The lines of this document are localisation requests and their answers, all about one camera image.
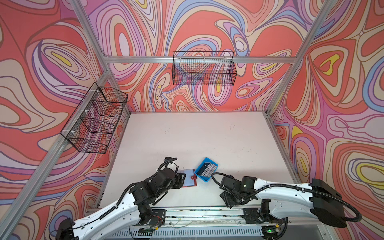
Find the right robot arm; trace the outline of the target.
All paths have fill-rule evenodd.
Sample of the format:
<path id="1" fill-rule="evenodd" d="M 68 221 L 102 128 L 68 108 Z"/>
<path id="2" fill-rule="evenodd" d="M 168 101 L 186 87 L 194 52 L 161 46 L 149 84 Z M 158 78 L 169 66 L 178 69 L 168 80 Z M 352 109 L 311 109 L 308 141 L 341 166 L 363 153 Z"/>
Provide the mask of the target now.
<path id="1" fill-rule="evenodd" d="M 264 221 L 313 218 L 331 227 L 346 228 L 348 222 L 362 220 L 357 208 L 320 179 L 312 179 L 311 183 L 286 184 L 249 176 L 237 180 L 224 173 L 213 173 L 211 178 L 223 191 L 220 197 L 228 208 L 260 200 L 262 205 L 258 214 Z"/>

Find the red leather card holder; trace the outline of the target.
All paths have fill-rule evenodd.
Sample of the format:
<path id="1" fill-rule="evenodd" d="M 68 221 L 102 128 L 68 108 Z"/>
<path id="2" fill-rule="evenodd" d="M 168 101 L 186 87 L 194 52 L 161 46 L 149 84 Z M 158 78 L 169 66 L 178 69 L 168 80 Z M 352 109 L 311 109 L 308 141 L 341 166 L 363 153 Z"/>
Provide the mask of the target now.
<path id="1" fill-rule="evenodd" d="M 183 185 L 184 188 L 197 186 L 197 176 L 195 174 L 195 169 L 180 170 L 179 172 L 185 174 Z"/>

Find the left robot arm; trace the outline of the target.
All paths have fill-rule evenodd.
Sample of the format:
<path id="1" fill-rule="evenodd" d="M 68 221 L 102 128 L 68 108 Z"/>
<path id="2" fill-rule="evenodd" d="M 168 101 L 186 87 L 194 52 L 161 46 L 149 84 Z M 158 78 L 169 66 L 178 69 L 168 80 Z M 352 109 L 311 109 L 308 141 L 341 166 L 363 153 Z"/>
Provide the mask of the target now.
<path id="1" fill-rule="evenodd" d="M 143 226 L 151 231 L 164 225 L 165 210 L 153 210 L 171 189 L 183 187 L 185 174 L 179 173 L 177 158 L 166 157 L 157 171 L 143 181 L 128 185 L 119 199 L 84 217 L 63 220 L 49 233 L 50 240 L 104 240 L 128 227 Z"/>

